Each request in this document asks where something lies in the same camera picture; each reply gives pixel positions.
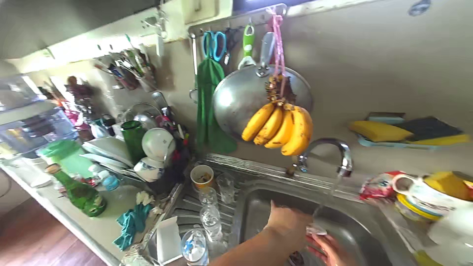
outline wooden floor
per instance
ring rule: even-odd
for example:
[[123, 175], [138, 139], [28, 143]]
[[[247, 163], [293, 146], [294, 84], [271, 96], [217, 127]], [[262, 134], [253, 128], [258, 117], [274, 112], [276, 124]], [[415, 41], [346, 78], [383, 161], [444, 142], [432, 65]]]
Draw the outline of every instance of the wooden floor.
[[105, 266], [34, 199], [0, 217], [1, 266]]

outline running water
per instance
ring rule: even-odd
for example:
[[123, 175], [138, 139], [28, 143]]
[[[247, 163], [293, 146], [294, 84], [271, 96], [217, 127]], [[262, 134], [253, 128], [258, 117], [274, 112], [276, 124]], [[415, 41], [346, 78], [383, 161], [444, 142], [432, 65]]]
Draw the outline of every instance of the running water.
[[342, 182], [343, 176], [342, 175], [337, 175], [337, 179], [332, 185], [332, 188], [330, 188], [330, 191], [328, 192], [327, 196], [322, 200], [322, 202], [319, 204], [317, 209], [315, 209], [314, 213], [312, 214], [312, 217], [315, 219], [319, 212], [325, 207], [327, 202], [330, 202], [333, 199], [333, 194], [335, 193], [335, 190], [337, 190], [338, 185]]
[[324, 228], [317, 225], [316, 219], [317, 219], [317, 216], [320, 214], [320, 211], [325, 207], [325, 205], [333, 199], [333, 194], [335, 193], [335, 190], [337, 190], [338, 185], [342, 182], [342, 180], [343, 180], [343, 176], [338, 175], [337, 179], [332, 184], [332, 187], [330, 188], [330, 191], [322, 199], [321, 203], [317, 206], [314, 213], [312, 214], [312, 221], [313, 222], [310, 225], [307, 226], [307, 228], [306, 228], [307, 232], [310, 232], [312, 234], [318, 234], [318, 235], [326, 235], [327, 234], [327, 231]]

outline pink string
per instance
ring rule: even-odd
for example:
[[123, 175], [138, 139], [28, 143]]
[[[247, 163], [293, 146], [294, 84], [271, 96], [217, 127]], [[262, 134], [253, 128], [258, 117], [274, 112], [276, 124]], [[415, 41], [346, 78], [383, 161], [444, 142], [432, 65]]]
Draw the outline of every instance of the pink string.
[[274, 38], [276, 41], [276, 49], [274, 51], [274, 73], [273, 76], [276, 78], [279, 73], [282, 74], [282, 83], [281, 83], [281, 92], [280, 97], [282, 98], [284, 95], [284, 87], [286, 83], [285, 71], [286, 71], [286, 64], [284, 63], [284, 49], [282, 47], [282, 36], [281, 36], [281, 24], [282, 24], [282, 16], [277, 15], [273, 9], [269, 9], [269, 13], [272, 14], [272, 28], [274, 32]]

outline blue scissors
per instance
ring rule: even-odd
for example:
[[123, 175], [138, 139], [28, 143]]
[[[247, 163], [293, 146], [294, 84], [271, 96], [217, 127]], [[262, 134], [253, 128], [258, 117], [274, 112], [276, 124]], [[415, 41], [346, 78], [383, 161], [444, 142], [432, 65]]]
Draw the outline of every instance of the blue scissors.
[[[217, 55], [217, 50], [219, 49], [219, 36], [222, 36], [222, 46], [220, 55]], [[202, 51], [205, 58], [213, 58], [215, 61], [220, 61], [223, 55], [227, 51], [227, 37], [221, 31], [212, 32], [206, 31], [202, 37]]]

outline sink drain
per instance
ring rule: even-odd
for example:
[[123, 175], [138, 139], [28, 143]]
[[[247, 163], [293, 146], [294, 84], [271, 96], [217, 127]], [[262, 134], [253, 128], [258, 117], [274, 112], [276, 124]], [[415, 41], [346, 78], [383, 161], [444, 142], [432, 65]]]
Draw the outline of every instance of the sink drain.
[[291, 266], [303, 266], [304, 265], [304, 258], [302, 257], [302, 255], [298, 251], [296, 251], [296, 252], [292, 253], [291, 255], [289, 255], [288, 261], [291, 264]]

